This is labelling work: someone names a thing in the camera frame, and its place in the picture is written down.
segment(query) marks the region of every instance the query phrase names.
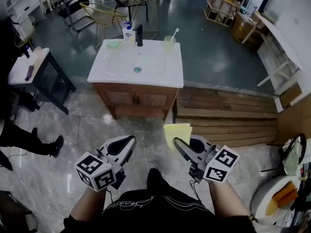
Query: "soap dish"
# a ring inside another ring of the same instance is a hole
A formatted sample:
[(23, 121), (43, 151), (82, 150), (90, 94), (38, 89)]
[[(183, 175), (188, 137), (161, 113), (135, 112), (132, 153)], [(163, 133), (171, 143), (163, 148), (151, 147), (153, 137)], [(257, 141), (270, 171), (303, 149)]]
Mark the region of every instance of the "soap dish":
[(109, 41), (107, 44), (108, 50), (119, 50), (123, 48), (123, 42), (122, 41)]

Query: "pants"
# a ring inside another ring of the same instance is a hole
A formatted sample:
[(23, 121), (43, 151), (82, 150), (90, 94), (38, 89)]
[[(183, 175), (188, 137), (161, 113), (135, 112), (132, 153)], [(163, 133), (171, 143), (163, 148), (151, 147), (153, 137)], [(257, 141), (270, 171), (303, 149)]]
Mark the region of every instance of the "pants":
[(150, 170), (147, 179), (147, 191), (152, 196), (174, 196), (175, 198), (190, 198), (188, 195), (178, 191), (177, 189), (171, 187), (165, 179), (163, 179), (161, 173), (153, 168)]
[(0, 147), (17, 147), (32, 153), (48, 155), (55, 149), (53, 143), (44, 144), (35, 135), (6, 120), (0, 135)]

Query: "sink basin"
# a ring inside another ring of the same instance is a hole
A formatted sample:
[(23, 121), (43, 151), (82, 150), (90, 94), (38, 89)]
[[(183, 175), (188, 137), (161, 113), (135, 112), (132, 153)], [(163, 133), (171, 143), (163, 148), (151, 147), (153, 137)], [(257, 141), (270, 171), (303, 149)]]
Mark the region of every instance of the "sink basin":
[(182, 88), (184, 86), (180, 44), (170, 53), (163, 41), (143, 40), (143, 46), (107, 49), (104, 40), (88, 76), (90, 83), (132, 83)]
[(164, 75), (168, 69), (169, 59), (163, 48), (154, 45), (152, 51), (144, 47), (123, 47), (121, 50), (111, 50), (103, 61), (109, 74)]

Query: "white sneaker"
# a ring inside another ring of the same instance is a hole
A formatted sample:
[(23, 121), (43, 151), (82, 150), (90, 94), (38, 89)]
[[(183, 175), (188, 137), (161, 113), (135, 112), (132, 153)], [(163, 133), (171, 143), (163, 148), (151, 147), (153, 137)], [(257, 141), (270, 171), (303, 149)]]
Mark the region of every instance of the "white sneaker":
[(158, 166), (158, 164), (157, 164), (156, 162), (149, 162), (149, 163), (147, 164), (147, 171), (148, 171), (148, 173), (149, 173), (150, 170), (153, 169), (153, 168), (155, 168), (155, 169), (157, 169), (158, 171), (160, 171), (159, 166)]

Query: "cabinet door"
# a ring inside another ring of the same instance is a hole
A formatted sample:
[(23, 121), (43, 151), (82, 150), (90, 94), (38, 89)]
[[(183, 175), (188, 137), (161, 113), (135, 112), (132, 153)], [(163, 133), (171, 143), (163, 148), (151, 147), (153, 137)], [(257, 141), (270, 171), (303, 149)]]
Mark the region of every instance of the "cabinet door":
[(169, 110), (177, 89), (158, 86), (136, 87), (135, 95), (138, 106)]
[(94, 86), (107, 106), (136, 106), (135, 93), (130, 85), (94, 83)]

